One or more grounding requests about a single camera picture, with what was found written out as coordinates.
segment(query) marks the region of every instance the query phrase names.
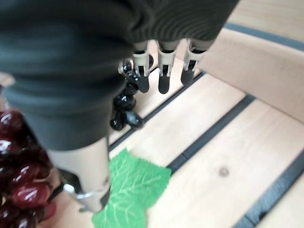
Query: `artificial grape cluster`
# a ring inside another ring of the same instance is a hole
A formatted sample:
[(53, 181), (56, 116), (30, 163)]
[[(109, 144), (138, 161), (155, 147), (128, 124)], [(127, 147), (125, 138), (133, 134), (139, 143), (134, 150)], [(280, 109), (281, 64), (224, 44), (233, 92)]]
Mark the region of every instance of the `artificial grape cluster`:
[[(153, 57), (149, 55), (149, 67), (153, 65)], [(134, 95), (138, 92), (138, 76), (133, 70), (132, 63), (126, 59), (122, 64), (122, 74), (125, 78), (126, 87), (113, 101), (113, 112), (110, 126), (116, 130), (122, 130), (126, 124), (133, 129), (141, 129), (144, 126), (144, 120), (134, 111), (136, 99)]]
[(55, 214), (48, 202), (53, 187), (45, 180), (52, 169), (22, 115), (0, 113), (0, 228), (35, 228)]

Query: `black fingertip pad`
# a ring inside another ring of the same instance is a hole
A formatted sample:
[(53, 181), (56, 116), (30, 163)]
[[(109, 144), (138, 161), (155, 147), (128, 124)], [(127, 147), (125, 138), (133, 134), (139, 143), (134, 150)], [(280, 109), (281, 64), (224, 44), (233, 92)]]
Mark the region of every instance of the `black fingertip pad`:
[(138, 82), (137, 82), (138, 88), (142, 93), (147, 93), (149, 91), (149, 78), (140, 76), (138, 77)]
[(190, 85), (193, 81), (194, 72), (191, 70), (182, 70), (180, 81), (183, 85), (187, 86)]
[(161, 94), (166, 94), (170, 87), (170, 77), (162, 76), (159, 77), (158, 90)]

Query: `dark gray sleeve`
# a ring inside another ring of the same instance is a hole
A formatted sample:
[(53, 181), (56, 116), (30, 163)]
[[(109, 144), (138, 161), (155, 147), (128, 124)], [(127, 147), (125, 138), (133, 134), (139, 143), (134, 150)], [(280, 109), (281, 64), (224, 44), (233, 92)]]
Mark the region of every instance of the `dark gray sleeve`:
[(5, 89), (40, 143), (71, 150), (107, 135), (120, 60), (148, 39), (213, 40), (237, 0), (0, 1)]

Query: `red grapes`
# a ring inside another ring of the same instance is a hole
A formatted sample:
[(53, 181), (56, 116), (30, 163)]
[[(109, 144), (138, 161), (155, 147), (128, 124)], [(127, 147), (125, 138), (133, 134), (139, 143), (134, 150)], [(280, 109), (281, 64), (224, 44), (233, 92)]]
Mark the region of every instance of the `red grapes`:
[(0, 112), (0, 228), (35, 228), (56, 212), (48, 202), (52, 164), (22, 115)]

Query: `green leaf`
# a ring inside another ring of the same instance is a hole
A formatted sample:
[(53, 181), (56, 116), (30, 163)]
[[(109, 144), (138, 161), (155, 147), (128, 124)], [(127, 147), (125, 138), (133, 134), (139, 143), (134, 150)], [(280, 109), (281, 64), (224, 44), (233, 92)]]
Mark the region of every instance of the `green leaf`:
[(95, 228), (145, 228), (145, 210), (166, 189), (171, 170), (132, 157), (126, 149), (110, 161), (111, 195), (93, 216)]

